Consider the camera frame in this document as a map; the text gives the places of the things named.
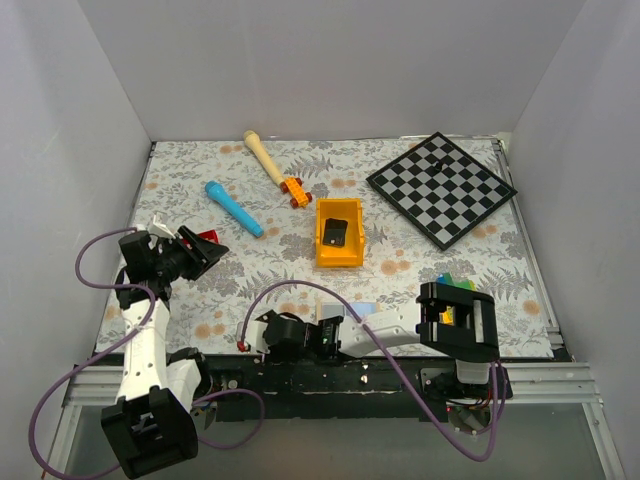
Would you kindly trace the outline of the black credit card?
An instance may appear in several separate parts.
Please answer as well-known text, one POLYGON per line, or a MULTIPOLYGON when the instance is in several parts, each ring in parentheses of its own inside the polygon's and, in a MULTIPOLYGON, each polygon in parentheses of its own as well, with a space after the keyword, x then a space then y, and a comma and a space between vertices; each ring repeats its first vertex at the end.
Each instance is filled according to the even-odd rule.
POLYGON ((324 224, 322 244, 331 247, 344 247, 348 229, 348 221, 344 219, 327 218, 324 224))

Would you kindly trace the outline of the yellow plastic bin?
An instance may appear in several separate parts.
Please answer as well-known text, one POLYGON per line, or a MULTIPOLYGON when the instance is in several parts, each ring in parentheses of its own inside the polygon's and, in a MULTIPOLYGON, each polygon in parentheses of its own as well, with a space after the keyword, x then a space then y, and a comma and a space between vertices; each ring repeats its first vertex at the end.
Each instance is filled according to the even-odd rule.
POLYGON ((320 268, 355 268, 364 263, 365 232, 359 198, 316 202, 315 250, 320 268))

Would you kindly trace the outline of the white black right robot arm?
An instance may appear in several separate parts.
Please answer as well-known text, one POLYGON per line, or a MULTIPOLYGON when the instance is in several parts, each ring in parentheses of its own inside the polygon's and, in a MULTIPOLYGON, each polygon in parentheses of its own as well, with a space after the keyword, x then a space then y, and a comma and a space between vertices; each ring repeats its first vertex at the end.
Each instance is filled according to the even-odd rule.
POLYGON ((362 317, 349 306, 316 324, 269 311, 238 328, 238 346, 259 354, 308 355, 316 360, 362 358, 381 349, 421 344, 456 362, 454 389, 475 397, 500 359, 492 296, 442 281, 424 283, 418 297, 393 311, 362 317))

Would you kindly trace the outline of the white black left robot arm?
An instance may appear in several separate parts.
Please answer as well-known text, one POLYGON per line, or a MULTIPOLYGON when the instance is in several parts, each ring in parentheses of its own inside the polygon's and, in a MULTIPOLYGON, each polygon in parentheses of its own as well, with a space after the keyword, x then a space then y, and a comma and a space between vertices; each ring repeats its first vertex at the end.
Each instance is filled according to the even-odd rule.
POLYGON ((136 231, 119 247, 125 265, 118 278, 131 286, 116 297, 132 338, 124 346, 116 400, 103 409, 101 426, 125 475, 137 479, 198 453, 192 402, 211 392, 213 377, 197 348, 167 351, 172 284, 199 279, 229 250, 185 226, 175 234, 162 227, 136 231))

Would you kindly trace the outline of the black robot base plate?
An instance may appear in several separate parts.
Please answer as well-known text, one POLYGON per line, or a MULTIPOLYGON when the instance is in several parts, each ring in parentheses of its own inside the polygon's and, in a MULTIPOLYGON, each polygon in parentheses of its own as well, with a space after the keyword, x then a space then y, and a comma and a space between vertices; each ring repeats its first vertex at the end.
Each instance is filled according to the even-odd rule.
MULTIPOLYGON (((503 368, 497 370, 495 381, 464 385, 452 359, 400 357, 397 362, 409 385, 441 422, 447 422, 449 406, 483 411, 492 401, 513 396, 503 368)), ((249 355, 208 355, 204 365, 211 392, 225 394, 211 403, 218 422, 257 418, 257 402, 243 395, 245 389, 259 394, 269 419, 428 418, 384 358, 317 364, 311 360, 273 362, 249 355)))

